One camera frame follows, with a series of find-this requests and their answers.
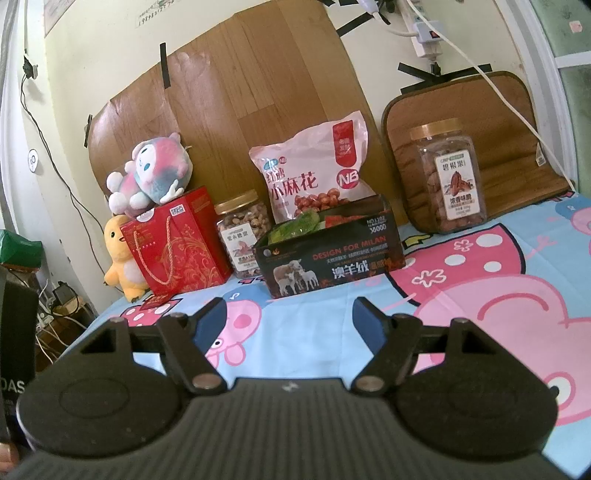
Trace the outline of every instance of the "red gift bag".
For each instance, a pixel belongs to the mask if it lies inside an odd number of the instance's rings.
[[[231,274],[205,187],[123,224],[121,232],[154,292],[150,306],[178,293],[221,285]]]

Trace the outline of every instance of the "snack bag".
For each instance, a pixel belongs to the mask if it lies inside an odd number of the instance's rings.
[[[359,178],[368,151],[361,112],[307,128],[285,143],[251,148],[265,177],[276,223],[374,195]]]

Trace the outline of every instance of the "pecan jar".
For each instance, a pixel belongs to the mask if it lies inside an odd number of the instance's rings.
[[[239,195],[215,206],[217,231],[238,278],[261,273],[252,246],[271,229],[267,207],[258,199],[256,190]]]
[[[431,213],[439,233],[457,232],[486,222],[480,170],[470,136],[457,118],[415,127]]]

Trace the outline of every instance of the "screw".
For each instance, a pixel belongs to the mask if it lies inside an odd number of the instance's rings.
[[[380,377],[375,377],[373,375],[366,375],[364,377],[358,378],[355,382],[355,385],[358,389],[364,392],[377,392],[382,390],[385,383]]]
[[[193,386],[201,390],[213,390],[222,384],[222,378],[216,374],[200,374],[193,377]]]

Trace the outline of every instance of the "circular pad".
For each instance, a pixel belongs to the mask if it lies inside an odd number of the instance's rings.
[[[74,354],[33,381],[18,403],[29,441],[60,456],[105,457],[164,433],[180,408],[170,379],[131,358]]]
[[[470,460],[539,450],[556,422],[556,402],[535,375],[512,371],[494,357],[468,355],[409,377],[394,398],[409,430],[439,451]]]

